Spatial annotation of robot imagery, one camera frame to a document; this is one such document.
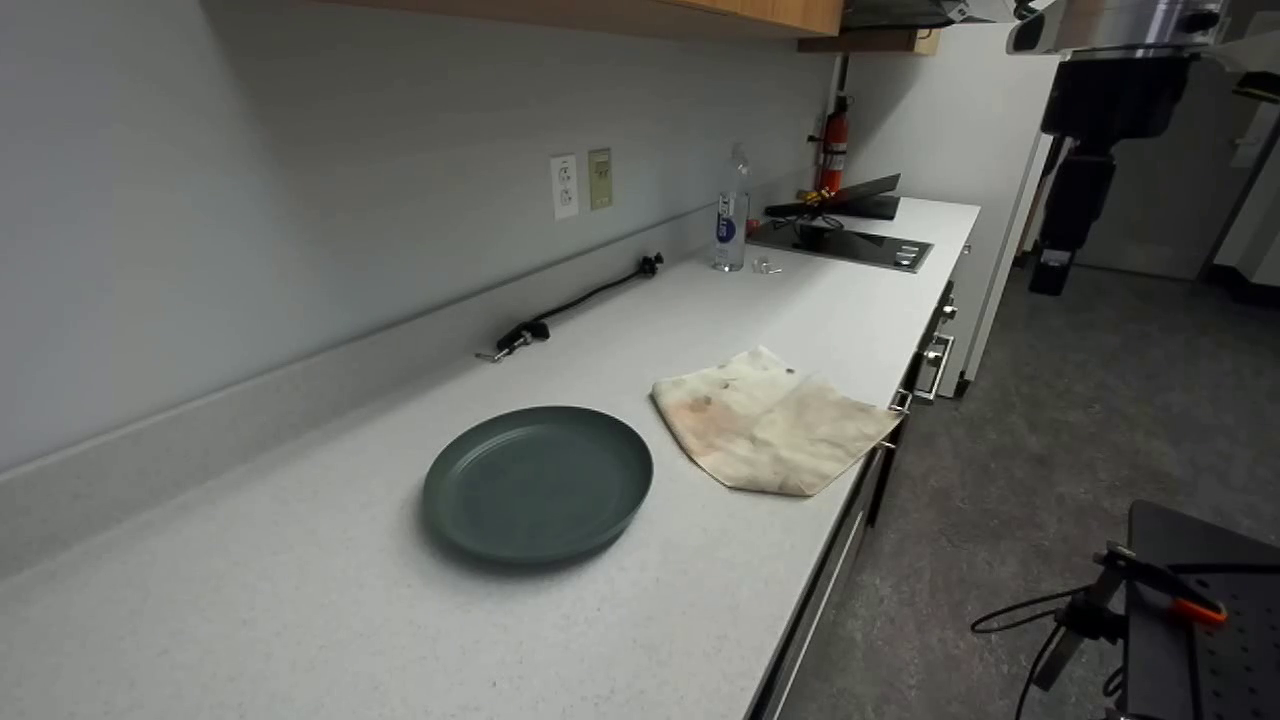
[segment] black cable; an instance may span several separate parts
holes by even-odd
[[[1104,680],[1104,696],[1120,696],[1124,688],[1124,668],[1112,668],[1112,676]]]
[[[1088,584],[1080,584],[1080,588],[1064,588],[1064,592],[1044,592],[1044,596],[1020,600],[1020,604],[1004,604],[1004,608],[996,608],[996,612],[988,612],[988,616],[972,620],[972,624],[968,624],[968,632],[972,632],[972,636],[996,636],[996,632],[1012,632],[1012,628],[1024,628],[1024,624],[1048,620],[1048,616],[1056,616],[1064,604],[1060,604],[1060,608],[1044,608],[1044,612],[1016,616],[1016,620],[1008,620],[1008,624],[992,624],[992,620],[1004,620],[1004,616],[1024,612],[1024,608],[1040,608],[1040,604],[1072,600],[1072,596],[1080,596],[1084,588],[1088,588]]]
[[[1032,16],[1040,16],[1040,12],[1032,8],[1032,0],[1016,0],[1016,4],[1012,4],[1012,16],[1016,16],[1016,20],[1032,20]]]
[[[572,312],[572,308],[580,308],[580,304],[588,304],[588,300],[596,300],[596,296],[604,296],[604,292],[616,292],[616,288],[624,288],[624,284],[632,284],[632,280],[648,280],[648,276],[656,276],[660,264],[664,264],[660,252],[656,252],[656,256],[640,256],[640,264],[636,264],[628,276],[608,280],[608,284],[596,284],[596,288],[588,288],[588,292],[576,296],[576,300],[564,300],[564,304],[556,304],[556,308],[544,308],[544,312],[528,316],[524,324],[516,324],[512,332],[504,332],[504,336],[492,344],[492,352],[496,352],[496,356],[512,356],[512,352],[524,348],[524,344],[544,344],[544,340],[552,336],[552,328],[548,328],[552,316],[564,316],[564,312]]]
[[[1016,692],[1016,708],[1012,708],[1012,720],[1024,720],[1024,708],[1028,708],[1028,696],[1032,696],[1032,680],[1040,676],[1040,664],[1048,656],[1048,648],[1064,636],[1064,624],[1052,624],[1052,632],[1044,636],[1044,644],[1036,648],[1036,660],[1024,676],[1024,688]]]

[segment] cloth napkin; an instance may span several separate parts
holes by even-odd
[[[652,404],[712,480],[772,496],[824,492],[900,424],[896,412],[848,400],[768,348],[668,376],[652,388]]]

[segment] countertop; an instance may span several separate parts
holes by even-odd
[[[736,496],[692,468],[648,388],[764,344],[888,404],[976,208],[852,220],[928,240],[920,272],[796,252],[684,260],[504,364],[460,360],[0,584],[4,720],[740,716],[852,492]],[[420,532],[464,428],[588,404],[656,456],[632,528],[556,572],[484,572]]]

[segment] gray floor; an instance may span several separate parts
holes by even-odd
[[[1136,496],[1280,544],[1280,312],[1116,272],[1044,300],[1016,276],[980,384],[908,432],[792,720],[1012,716],[1040,628],[968,620],[1092,580]],[[1084,648],[1028,720],[1096,720],[1116,660]]]

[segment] dark green plate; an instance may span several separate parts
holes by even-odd
[[[588,408],[524,408],[456,436],[424,512],[448,544],[500,564],[564,564],[612,544],[644,504],[648,444]]]

